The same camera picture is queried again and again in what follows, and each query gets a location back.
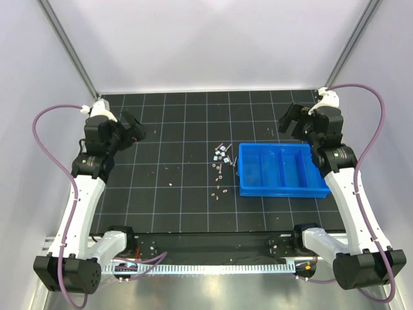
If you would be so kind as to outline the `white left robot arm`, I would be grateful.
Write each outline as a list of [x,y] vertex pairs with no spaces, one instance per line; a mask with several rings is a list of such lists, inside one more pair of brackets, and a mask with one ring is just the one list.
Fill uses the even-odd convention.
[[91,114],[85,121],[80,151],[66,172],[71,188],[61,225],[47,254],[34,260],[34,271],[49,291],[91,295],[110,260],[136,252],[130,226],[112,225],[99,241],[88,244],[96,207],[114,168],[116,153],[146,137],[144,126],[133,114],[125,111],[122,116],[128,127],[110,112]]

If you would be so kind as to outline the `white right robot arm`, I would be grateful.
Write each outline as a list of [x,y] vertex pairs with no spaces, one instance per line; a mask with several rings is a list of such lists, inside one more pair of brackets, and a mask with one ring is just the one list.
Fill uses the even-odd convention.
[[318,168],[337,204],[347,234],[342,243],[320,227],[299,229],[302,248],[322,257],[342,289],[390,285],[405,266],[403,250],[393,249],[383,234],[365,194],[354,151],[342,142],[343,116],[337,107],[293,103],[279,120],[279,131],[296,126],[292,136],[310,145]]

